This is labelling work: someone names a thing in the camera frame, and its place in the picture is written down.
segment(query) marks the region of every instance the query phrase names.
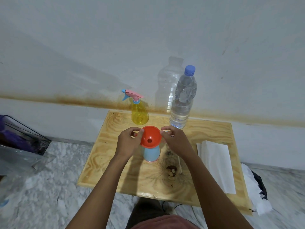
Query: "wood grain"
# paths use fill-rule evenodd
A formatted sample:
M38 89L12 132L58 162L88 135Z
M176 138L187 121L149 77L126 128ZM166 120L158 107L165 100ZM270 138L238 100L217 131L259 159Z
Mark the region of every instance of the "wood grain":
M161 128L169 125L169 117L149 115L149 121L144 124ZM78 179L78 185L94 187L107 168L116 149L117 137L122 130L135 124L131 121L129 112L109 111L99 132L96 142ZM232 163L236 194L227 194L231 201L244 214L252 215L251 203L248 197L237 147L231 123L188 119L183 128L194 150L196 143L204 140L227 144ZM117 187L117 192L159 200L200 206L190 172L181 159L179 168L178 157L166 144L161 143L161 154L156 162L143 160L142 148L125 166Z

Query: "blue plastic bottle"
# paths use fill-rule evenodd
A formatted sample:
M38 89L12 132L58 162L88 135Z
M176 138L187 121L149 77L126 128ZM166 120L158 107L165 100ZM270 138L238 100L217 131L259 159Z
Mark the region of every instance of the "blue plastic bottle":
M179 78L176 87L175 99L173 100L170 112L170 124L177 128L183 128L189 118L189 113L193 105L193 98L197 91L194 73L194 66L186 66L184 75Z

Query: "yellow spray bottle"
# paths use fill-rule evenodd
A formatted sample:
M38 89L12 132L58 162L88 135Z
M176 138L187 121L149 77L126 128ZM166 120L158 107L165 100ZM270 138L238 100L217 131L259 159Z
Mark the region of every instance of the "yellow spray bottle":
M133 92L131 90L123 89L122 92L125 94L123 100L126 100L128 97L133 98L132 102L132 121L136 125L143 125L148 121L148 112L146 111L143 103L140 101L140 98L143 98L142 95Z

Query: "marble floor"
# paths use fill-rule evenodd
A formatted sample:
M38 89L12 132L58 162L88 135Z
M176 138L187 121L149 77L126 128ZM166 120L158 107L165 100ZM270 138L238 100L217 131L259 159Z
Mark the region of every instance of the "marble floor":
M45 155L55 158L44 169L2 180L0 193L9 202L0 208L0 228L65 228L91 191L75 185L91 148L52 142ZM248 166L262 177L273 207L266 215L246 216L253 227L305 228L305 171ZM138 197L117 193L107 228L124 229L137 200ZM200 228L206 227L200 208L194 207L193 211L191 206L181 205L176 211Z

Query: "orange funnel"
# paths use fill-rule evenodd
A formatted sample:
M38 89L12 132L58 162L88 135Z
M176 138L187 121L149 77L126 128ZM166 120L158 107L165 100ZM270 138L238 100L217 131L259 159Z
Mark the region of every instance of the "orange funnel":
M141 140L141 146L148 149L158 146L162 139L160 130L155 126L145 126L143 129L144 133Z

